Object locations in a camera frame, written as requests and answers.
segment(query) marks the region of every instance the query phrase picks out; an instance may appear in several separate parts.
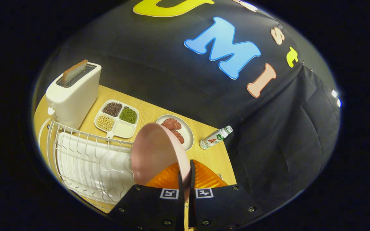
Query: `divided plate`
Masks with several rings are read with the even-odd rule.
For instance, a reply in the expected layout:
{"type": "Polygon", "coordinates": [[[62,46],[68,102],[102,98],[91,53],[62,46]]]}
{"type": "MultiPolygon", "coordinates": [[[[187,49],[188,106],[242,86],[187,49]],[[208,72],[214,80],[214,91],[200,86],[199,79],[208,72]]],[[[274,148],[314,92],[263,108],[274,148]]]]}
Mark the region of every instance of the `divided plate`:
{"type": "Polygon", "coordinates": [[[98,111],[98,113],[97,113],[97,115],[95,116],[95,119],[94,119],[94,124],[99,130],[103,130],[104,132],[107,133],[107,138],[112,139],[113,136],[118,136],[118,137],[121,137],[121,138],[131,138],[134,135],[135,129],[137,128],[138,119],[139,119],[139,111],[135,107],[131,107],[128,104],[124,104],[124,103],[119,102],[119,101],[114,100],[114,99],[110,99],[110,100],[106,101],[104,103],[104,105],[101,107],[101,109],[98,111]],[[118,114],[117,117],[114,117],[114,116],[111,116],[109,114],[106,114],[106,113],[102,112],[104,107],[106,105],[108,105],[109,103],[117,103],[117,104],[122,105],[122,108],[119,111],[119,114],[118,114]],[[124,110],[125,107],[128,107],[128,108],[134,110],[137,113],[137,120],[135,121],[135,124],[123,121],[119,118],[119,116],[121,115],[122,110],[124,110]],[[98,117],[100,117],[100,116],[106,116],[108,118],[111,118],[114,121],[114,123],[112,125],[112,129],[110,131],[106,131],[106,130],[100,128],[97,125],[97,120],[98,120],[98,117]]]}

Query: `white plate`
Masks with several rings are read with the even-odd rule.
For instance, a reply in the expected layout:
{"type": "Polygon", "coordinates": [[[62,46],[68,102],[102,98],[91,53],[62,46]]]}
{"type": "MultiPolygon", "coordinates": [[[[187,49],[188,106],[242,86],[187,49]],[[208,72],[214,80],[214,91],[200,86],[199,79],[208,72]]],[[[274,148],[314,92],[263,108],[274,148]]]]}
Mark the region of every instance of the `white plate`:
{"type": "Polygon", "coordinates": [[[182,146],[184,147],[185,151],[188,151],[194,145],[194,134],[192,133],[191,128],[187,123],[185,123],[185,121],[174,115],[163,115],[157,119],[156,123],[162,124],[166,119],[169,118],[176,119],[181,124],[182,128],[177,130],[177,132],[181,133],[182,137],[184,138],[185,142],[182,144],[182,146]]]}
{"type": "Polygon", "coordinates": [[[104,105],[101,107],[101,109],[98,111],[98,113],[97,113],[97,115],[95,116],[95,119],[94,119],[94,124],[99,130],[103,130],[104,132],[107,133],[107,138],[112,139],[113,136],[119,136],[119,137],[122,137],[122,138],[131,138],[135,133],[135,129],[137,128],[138,119],[139,119],[139,111],[135,107],[131,107],[128,104],[124,104],[124,103],[119,102],[119,101],[114,100],[114,99],[110,99],[110,100],[106,101],[104,103],[104,105]],[[108,105],[109,103],[117,103],[117,104],[122,105],[122,108],[119,111],[117,117],[114,117],[114,116],[111,116],[109,114],[106,114],[106,113],[102,112],[104,107],[106,105],[108,105]],[[128,107],[128,108],[134,110],[137,113],[137,120],[135,121],[135,124],[128,123],[128,122],[123,121],[119,118],[119,116],[121,115],[121,112],[124,109],[124,107],[128,107]],[[111,118],[114,121],[114,123],[112,125],[112,129],[110,131],[103,130],[102,128],[100,128],[97,125],[97,120],[98,120],[98,117],[100,117],[100,116],[106,116],[108,118],[111,118]]]}

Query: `letter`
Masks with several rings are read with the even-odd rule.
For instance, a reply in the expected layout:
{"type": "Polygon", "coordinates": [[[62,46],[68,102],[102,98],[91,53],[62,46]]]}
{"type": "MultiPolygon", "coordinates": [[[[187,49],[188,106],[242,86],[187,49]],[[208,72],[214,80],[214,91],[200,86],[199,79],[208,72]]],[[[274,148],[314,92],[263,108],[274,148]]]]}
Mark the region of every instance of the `letter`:
{"type": "Polygon", "coordinates": [[[231,79],[237,79],[239,72],[253,57],[261,55],[261,51],[251,41],[233,44],[235,27],[220,17],[213,18],[215,23],[195,39],[187,39],[184,44],[198,54],[207,52],[207,45],[213,40],[209,59],[211,61],[231,56],[219,62],[219,68],[231,79]]]}
{"type": "Polygon", "coordinates": [[[274,27],[273,29],[271,29],[270,34],[272,35],[273,39],[278,45],[281,45],[282,41],[285,40],[285,35],[282,34],[282,31],[277,27],[274,27]]]}
{"type": "Polygon", "coordinates": [[[232,1],[234,1],[235,3],[239,3],[239,4],[241,4],[242,6],[245,6],[245,8],[246,8],[246,9],[251,10],[251,11],[253,11],[253,12],[256,12],[256,11],[257,11],[257,9],[258,9],[258,8],[256,8],[255,6],[253,6],[253,5],[249,4],[249,3],[245,3],[245,2],[243,2],[243,1],[240,1],[240,0],[232,0],[232,1]]]}
{"type": "Polygon", "coordinates": [[[294,67],[294,60],[298,62],[298,53],[292,48],[289,47],[290,51],[286,54],[286,61],[290,67],[294,67]]]}
{"type": "Polygon", "coordinates": [[[263,88],[272,79],[276,79],[276,72],[273,70],[273,67],[270,64],[266,63],[263,73],[258,77],[257,80],[255,80],[255,82],[246,85],[246,89],[248,89],[248,92],[251,93],[253,97],[258,98],[261,95],[263,88]]]}
{"type": "Polygon", "coordinates": [[[152,17],[175,17],[184,14],[204,3],[214,4],[211,0],[185,0],[173,7],[159,7],[161,0],[143,0],[132,9],[137,14],[152,17]]]}

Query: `dish rack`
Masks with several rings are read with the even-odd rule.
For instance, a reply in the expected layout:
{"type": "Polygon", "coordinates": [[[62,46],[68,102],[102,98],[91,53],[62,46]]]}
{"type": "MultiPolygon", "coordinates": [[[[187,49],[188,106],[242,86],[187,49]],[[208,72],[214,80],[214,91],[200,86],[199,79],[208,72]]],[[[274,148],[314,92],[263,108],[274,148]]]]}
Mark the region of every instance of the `dish rack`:
{"type": "Polygon", "coordinates": [[[135,184],[131,168],[132,144],[51,121],[47,162],[66,188],[103,212],[110,212],[135,184]]]}

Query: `meat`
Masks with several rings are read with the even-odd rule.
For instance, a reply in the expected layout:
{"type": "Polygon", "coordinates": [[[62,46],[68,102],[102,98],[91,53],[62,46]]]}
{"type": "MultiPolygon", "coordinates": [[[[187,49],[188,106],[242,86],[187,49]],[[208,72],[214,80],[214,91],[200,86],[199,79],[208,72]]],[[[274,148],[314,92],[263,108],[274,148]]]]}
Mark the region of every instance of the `meat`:
{"type": "Polygon", "coordinates": [[[181,133],[178,133],[177,131],[175,130],[171,130],[171,132],[176,136],[176,138],[178,138],[179,142],[181,143],[185,143],[185,140],[184,138],[182,137],[181,133]]]}
{"type": "Polygon", "coordinates": [[[182,128],[181,124],[174,118],[166,119],[161,125],[169,130],[179,130],[182,128]]]}

